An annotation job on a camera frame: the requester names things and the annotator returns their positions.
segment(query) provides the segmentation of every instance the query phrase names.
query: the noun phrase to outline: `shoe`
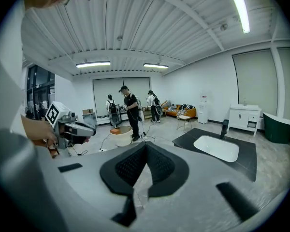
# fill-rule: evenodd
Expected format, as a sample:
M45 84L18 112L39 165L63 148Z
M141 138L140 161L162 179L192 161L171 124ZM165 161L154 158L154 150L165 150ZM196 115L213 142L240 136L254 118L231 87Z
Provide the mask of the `shoe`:
M138 139L140 138L140 136L135 136L133 139L132 139L132 141L137 141Z

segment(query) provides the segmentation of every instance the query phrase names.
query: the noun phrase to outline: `person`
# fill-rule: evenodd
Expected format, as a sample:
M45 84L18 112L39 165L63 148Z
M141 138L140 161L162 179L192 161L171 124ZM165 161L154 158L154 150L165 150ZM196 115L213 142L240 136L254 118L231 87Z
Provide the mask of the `person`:
M23 51L21 42L21 24L25 16L25 11L30 8L46 8L52 5L69 0L18 0L8 12L8 16L0 28L0 81L6 82L4 78L11 79L9 96L13 97L16 93L16 86L20 86ZM9 105L0 107L4 111L6 107L15 107L16 100L8 99ZM28 137L31 140L48 139L48 145L57 140L53 129L46 121L36 121L21 115L22 105L17 103L18 107L12 114L0 113L0 129L9 128L10 131Z
M115 101L113 100L112 95L108 95L107 98L108 98L108 100L105 103L105 107L106 107L107 112L109 113L110 112L110 104L115 104Z
M139 136L139 109L137 107L137 99L134 94L130 92L127 86L122 86L121 93L125 96L125 110L127 111L129 123L133 129L133 141L140 138Z
M157 97L154 92L152 90L150 90L148 92L148 97L147 97L147 102L149 103L150 105L150 110L151 110L151 121L156 123L160 123L160 117L159 117L159 114L157 113L157 110L156 110L156 103L155 103L155 98Z

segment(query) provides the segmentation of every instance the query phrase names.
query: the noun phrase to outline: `faucet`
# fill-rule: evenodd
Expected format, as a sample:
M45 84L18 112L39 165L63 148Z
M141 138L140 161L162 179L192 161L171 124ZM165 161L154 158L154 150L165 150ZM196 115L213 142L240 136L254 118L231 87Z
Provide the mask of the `faucet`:
M228 124L229 124L229 121L227 119L225 119L222 123L220 139L224 139L224 135L227 134Z

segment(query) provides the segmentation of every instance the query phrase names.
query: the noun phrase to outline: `orange sofa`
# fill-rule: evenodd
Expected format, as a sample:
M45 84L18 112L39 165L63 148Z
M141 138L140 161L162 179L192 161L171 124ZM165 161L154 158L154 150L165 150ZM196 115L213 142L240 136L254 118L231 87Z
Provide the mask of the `orange sofa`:
M177 112L179 111L179 107L181 105L177 105L176 106L176 110ZM166 115L168 116L175 116L176 117L176 114L177 112L166 112ZM196 117L197 116L197 109L196 108L192 108L192 109L189 109L189 110L186 110L186 113L185 113L186 116L189 116L189 117Z

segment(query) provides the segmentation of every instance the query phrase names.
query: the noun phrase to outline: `green bathtub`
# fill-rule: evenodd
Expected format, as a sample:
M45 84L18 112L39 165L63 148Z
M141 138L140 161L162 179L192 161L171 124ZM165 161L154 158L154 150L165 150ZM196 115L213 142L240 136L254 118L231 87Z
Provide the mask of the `green bathtub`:
M290 141L290 120L263 113L265 137L267 140L287 144Z

